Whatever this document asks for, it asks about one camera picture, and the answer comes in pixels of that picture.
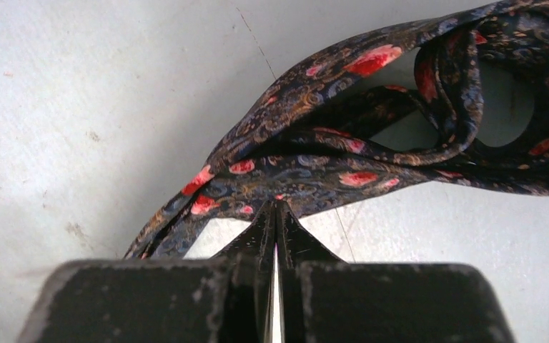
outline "dirt spot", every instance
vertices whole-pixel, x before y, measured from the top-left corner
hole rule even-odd
[[[102,139],[100,136],[98,136],[97,133],[94,131],[87,132],[86,135],[92,140],[92,141],[101,141]]]
[[[89,247],[91,250],[94,249],[89,241],[87,241],[88,236],[83,232],[83,228],[78,223],[68,223],[65,230],[81,241],[81,247]]]

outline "white surface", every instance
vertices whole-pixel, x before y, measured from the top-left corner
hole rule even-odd
[[[120,257],[273,75],[354,34],[488,2],[0,1],[0,342],[53,267]],[[411,85],[411,58],[375,81]],[[501,144],[529,115],[492,115],[510,80],[489,82],[482,138]],[[401,135],[420,122],[378,139],[418,144]],[[302,222],[350,261],[473,264],[518,341],[549,342],[549,198],[423,184]],[[210,224],[192,253],[243,227]]]

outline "paisley pattern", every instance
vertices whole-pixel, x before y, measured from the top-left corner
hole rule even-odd
[[[417,90],[379,86],[331,101],[416,48]],[[505,146],[475,138],[481,61],[538,90],[527,129]],[[369,140],[415,110],[437,131],[435,146],[395,151]],[[301,217],[431,181],[549,196],[549,0],[389,26],[301,61],[150,219],[126,258],[183,256],[211,218],[250,221],[267,199],[286,200]]]

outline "necktie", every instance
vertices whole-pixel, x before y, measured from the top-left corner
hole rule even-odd
[[[378,86],[337,101],[413,49],[417,89]],[[476,139],[483,62],[537,89],[528,127],[504,146]],[[434,146],[395,151],[370,141],[416,110],[435,128]],[[423,182],[549,196],[549,0],[385,27],[296,64],[149,220],[126,258],[183,256],[210,219],[251,221],[267,200],[285,200],[303,217]]]

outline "patterned fabric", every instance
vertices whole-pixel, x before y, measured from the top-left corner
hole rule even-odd
[[[417,90],[379,86],[332,103],[404,53]],[[476,139],[480,60],[532,83],[533,117],[499,147]],[[419,110],[429,149],[369,140]],[[389,26],[323,49],[285,72],[218,143],[204,168],[144,226],[126,258],[180,257],[212,218],[250,221],[267,199],[299,217],[423,182],[549,196],[549,0],[507,0]]]

